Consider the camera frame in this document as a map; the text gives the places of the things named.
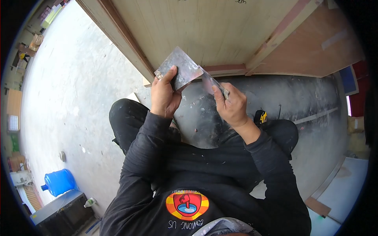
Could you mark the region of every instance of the graphic print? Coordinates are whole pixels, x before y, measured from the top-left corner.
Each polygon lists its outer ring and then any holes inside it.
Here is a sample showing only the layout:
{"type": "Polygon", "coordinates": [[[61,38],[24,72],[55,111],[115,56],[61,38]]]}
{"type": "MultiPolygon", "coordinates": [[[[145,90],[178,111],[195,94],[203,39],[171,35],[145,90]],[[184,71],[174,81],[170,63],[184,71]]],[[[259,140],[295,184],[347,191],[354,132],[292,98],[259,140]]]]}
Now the graphic print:
{"type": "Polygon", "coordinates": [[[166,199],[166,207],[170,214],[185,220],[193,221],[209,208],[209,200],[194,190],[175,190],[166,199]]]}

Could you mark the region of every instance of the left hand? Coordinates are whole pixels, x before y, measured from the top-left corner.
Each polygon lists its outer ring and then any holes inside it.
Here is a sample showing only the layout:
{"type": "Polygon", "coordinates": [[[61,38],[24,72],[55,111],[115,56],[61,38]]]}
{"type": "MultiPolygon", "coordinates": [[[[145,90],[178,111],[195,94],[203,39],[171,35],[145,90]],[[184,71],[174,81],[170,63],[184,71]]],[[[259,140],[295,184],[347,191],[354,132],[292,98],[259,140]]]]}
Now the left hand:
{"type": "Polygon", "coordinates": [[[173,92],[170,84],[171,80],[177,73],[177,66],[172,68],[159,80],[155,77],[151,88],[151,110],[150,112],[164,118],[173,118],[173,114],[180,106],[181,91],[189,85],[183,86],[173,92]]]}

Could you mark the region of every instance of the wide putty knife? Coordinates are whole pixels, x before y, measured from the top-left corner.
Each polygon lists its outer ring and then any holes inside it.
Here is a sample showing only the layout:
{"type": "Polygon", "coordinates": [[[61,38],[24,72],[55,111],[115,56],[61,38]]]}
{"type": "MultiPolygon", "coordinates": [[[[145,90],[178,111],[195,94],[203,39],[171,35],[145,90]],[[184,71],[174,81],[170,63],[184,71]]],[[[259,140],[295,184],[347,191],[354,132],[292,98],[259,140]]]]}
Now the wide putty knife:
{"type": "Polygon", "coordinates": [[[155,71],[156,77],[163,78],[173,65],[177,66],[177,74],[171,81],[175,91],[203,74],[201,68],[177,46],[155,71]]]}

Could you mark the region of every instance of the workshop floor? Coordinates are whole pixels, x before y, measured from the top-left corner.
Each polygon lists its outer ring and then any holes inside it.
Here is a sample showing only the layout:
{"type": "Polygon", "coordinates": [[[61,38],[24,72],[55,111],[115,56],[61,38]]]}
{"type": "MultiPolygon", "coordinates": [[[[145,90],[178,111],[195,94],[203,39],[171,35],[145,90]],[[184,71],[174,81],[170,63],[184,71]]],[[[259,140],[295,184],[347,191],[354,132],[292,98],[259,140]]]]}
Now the workshop floor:
{"type": "MultiPolygon", "coordinates": [[[[119,187],[124,160],[121,149],[111,142],[114,135],[109,109],[114,101],[132,92],[150,107],[150,88],[143,87],[142,75],[75,1],[63,9],[44,35],[23,85],[21,152],[37,186],[44,184],[46,173],[69,169],[80,190],[97,200],[93,209],[101,216],[119,187]],[[58,157],[60,151],[66,153],[65,163],[58,157]]],[[[297,121],[299,142],[291,164],[306,199],[345,150],[346,100],[339,84],[331,78],[291,76],[225,80],[233,81],[247,94],[251,102],[248,113],[263,107],[268,117],[276,119],[281,105],[280,119],[297,121]]],[[[217,134],[215,123],[205,128],[202,117],[214,112],[214,100],[200,86],[193,83],[184,91],[176,118],[187,142],[213,148],[216,138],[209,134],[217,134]]],[[[261,183],[253,195],[263,197],[264,192],[261,183]]],[[[47,191],[39,194],[44,204],[54,199],[47,191]]]]}

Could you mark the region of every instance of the scraper blade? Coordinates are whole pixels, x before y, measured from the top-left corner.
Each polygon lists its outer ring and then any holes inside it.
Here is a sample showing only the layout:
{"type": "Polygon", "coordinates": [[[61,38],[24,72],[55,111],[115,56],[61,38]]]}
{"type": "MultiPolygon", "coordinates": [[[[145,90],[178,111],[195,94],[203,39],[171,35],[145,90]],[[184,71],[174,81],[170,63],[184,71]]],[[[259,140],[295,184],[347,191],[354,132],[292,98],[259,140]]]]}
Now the scraper blade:
{"type": "Polygon", "coordinates": [[[200,66],[177,46],[155,71],[156,77],[158,79],[163,78],[173,65],[177,66],[177,74],[171,81],[174,91],[179,90],[181,87],[203,74],[200,66]]]}
{"type": "Polygon", "coordinates": [[[211,75],[209,73],[207,73],[201,66],[200,66],[200,68],[203,71],[203,75],[201,77],[202,77],[203,88],[205,89],[205,91],[214,95],[214,91],[212,90],[212,86],[215,85],[221,90],[223,97],[225,97],[225,99],[227,100],[228,95],[230,94],[230,91],[223,88],[218,83],[218,81],[216,81],[213,77],[211,77],[211,75]]]}

